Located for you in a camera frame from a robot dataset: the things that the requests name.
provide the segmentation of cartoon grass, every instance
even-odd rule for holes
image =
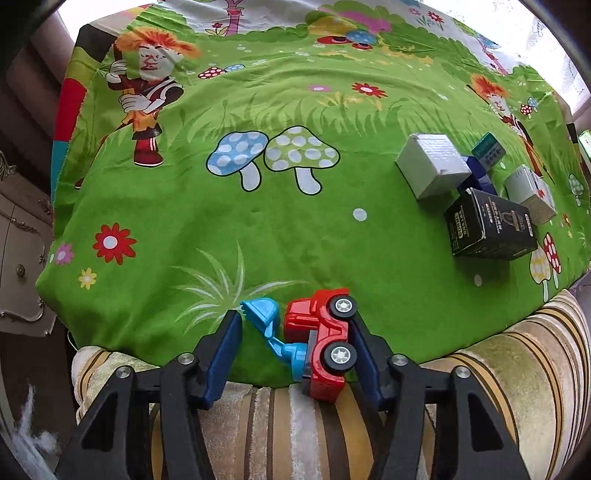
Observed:
[[[175,320],[175,322],[178,322],[188,315],[194,315],[191,322],[187,325],[185,333],[195,327],[195,325],[210,320],[213,320],[213,322],[209,327],[209,333],[215,332],[226,312],[228,310],[238,309],[240,307],[240,302],[255,297],[264,297],[279,288],[305,283],[300,280],[278,280],[257,285],[249,290],[245,290],[246,271],[244,267],[244,258],[242,256],[240,245],[236,243],[236,246],[238,247],[238,267],[236,269],[236,279],[234,282],[230,280],[230,275],[228,275],[221,263],[203,250],[199,250],[199,252],[207,258],[215,270],[217,281],[194,268],[174,267],[188,273],[197,280],[197,283],[193,285],[181,285],[175,287],[178,290],[188,291],[199,297],[197,303],[188,307]]]

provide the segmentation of yellow flower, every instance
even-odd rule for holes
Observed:
[[[82,270],[82,276],[78,278],[80,281],[80,288],[86,287],[86,290],[90,290],[90,286],[96,283],[96,273],[92,273],[90,267],[86,270]]]

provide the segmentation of metal screw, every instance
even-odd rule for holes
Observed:
[[[408,358],[401,353],[397,353],[392,356],[392,363],[398,367],[404,367],[404,365],[408,365]]]
[[[195,356],[192,353],[181,353],[178,356],[178,362],[181,365],[190,365],[194,362]]]
[[[131,367],[127,365],[119,367],[115,373],[119,378],[127,378],[131,375]]]
[[[456,368],[456,375],[460,378],[468,378],[472,372],[470,372],[469,368],[466,367],[457,367]]]

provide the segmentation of blue toy excavator arm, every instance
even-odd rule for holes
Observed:
[[[291,367],[291,377],[301,382],[306,363],[306,343],[284,343],[275,337],[279,325],[279,305],[273,299],[260,298],[240,303],[246,319],[259,330],[277,358]]]

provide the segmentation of cardboard box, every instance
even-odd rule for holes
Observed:
[[[417,199],[453,190],[470,176],[447,135],[410,135],[396,164]]]
[[[492,184],[491,178],[488,176],[480,162],[474,157],[463,157],[463,159],[472,173],[457,188],[458,193],[463,193],[467,189],[476,189],[488,192],[491,195],[497,195],[496,188]]]
[[[480,190],[460,195],[445,218],[453,255],[514,260],[538,248],[527,208]]]
[[[502,159],[507,151],[490,132],[472,149],[472,156],[480,162],[486,171]]]
[[[556,216],[556,205],[547,183],[526,165],[521,165],[506,180],[509,200],[530,211],[535,225],[543,225]]]

